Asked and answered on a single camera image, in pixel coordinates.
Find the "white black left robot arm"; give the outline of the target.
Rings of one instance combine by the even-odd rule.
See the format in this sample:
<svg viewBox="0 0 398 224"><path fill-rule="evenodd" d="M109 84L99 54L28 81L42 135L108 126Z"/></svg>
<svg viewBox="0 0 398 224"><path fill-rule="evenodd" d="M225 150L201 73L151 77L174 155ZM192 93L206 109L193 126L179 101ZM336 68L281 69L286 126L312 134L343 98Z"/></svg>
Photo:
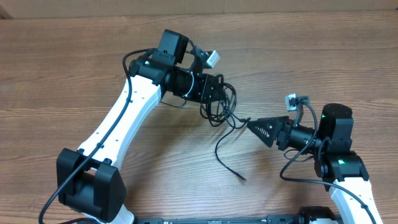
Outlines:
<svg viewBox="0 0 398 224"><path fill-rule="evenodd" d="M77 150L63 149L57 157L53 199L80 213L78 223L134 222L120 170L138 129L166 92L203 104L224 99L223 76L205 73L220 55L193 46L192 65L182 68L188 45L188 37L165 30L156 48L126 54L125 86L105 119Z"/></svg>

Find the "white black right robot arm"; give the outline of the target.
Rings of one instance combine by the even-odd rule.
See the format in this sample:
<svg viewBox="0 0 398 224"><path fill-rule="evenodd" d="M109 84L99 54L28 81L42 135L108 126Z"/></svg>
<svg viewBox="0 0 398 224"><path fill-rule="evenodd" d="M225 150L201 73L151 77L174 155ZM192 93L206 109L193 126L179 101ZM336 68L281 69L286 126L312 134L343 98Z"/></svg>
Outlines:
<svg viewBox="0 0 398 224"><path fill-rule="evenodd" d="M351 150L354 125L350 107L330 103L323 107L315 127L300 125L307 100L290 100L287 107L297 117L261 118L248 122L248 128L267 146L284 151L288 147L297 151L293 159L282 168L280 178L289 182L323 185L330 193L343 223L381 223L374 202L369 173L362 158ZM317 179L286 177L287 168L302 154L311 154Z"/></svg>

